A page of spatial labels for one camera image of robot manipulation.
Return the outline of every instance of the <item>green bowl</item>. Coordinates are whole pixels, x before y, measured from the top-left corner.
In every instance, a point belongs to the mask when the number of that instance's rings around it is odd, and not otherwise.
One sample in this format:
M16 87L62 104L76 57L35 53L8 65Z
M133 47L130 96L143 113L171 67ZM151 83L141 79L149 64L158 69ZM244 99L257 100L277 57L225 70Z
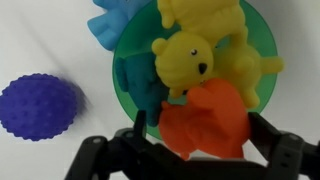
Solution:
M241 1L241 6L246 15L246 24L249 29L249 44L253 45L261 54L261 56L276 56L277 47L267 23L263 17L247 2ZM151 52L152 42L159 37L169 38L180 27L175 25L167 30L162 27L161 15L157 9L157 1L153 0L144 7L128 24L124 30L117 48L115 50L113 61L113 83L118 99L129 117L134 121L138 108L132 101L129 93L121 91L117 77L115 75L114 65L115 59L118 57L126 58L132 55ZM222 40L219 46L228 43L227 39ZM257 93L260 97L260 105L250 111L261 112L269 102L276 85L277 75L264 75L257 87ZM185 97L178 100L168 99L169 102L175 104L184 104ZM157 127L147 127L147 133L151 136L161 139Z

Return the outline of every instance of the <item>ball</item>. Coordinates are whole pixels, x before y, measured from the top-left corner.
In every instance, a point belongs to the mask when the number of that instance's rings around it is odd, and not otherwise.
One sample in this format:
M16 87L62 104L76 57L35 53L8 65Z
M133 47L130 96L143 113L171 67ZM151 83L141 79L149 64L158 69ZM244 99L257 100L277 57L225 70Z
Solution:
M77 114L77 98L68 83L47 74L12 81L0 96L0 121L16 137L39 141L67 130Z

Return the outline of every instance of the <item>white table surface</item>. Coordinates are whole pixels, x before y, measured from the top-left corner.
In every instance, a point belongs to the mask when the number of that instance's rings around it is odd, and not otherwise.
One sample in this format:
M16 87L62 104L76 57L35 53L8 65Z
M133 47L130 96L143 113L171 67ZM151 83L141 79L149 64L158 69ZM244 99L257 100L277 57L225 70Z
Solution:
M320 2L248 2L268 22L286 61L262 115L277 128L317 143ZM112 53L97 43L86 25L101 13L90 0L0 0L0 89L24 74L40 72L68 78L88 98L87 112L52 140L24 141L0 128L1 180L63 179L84 138L111 138L116 130L132 125L114 92ZM251 145L246 146L246 156L264 162Z

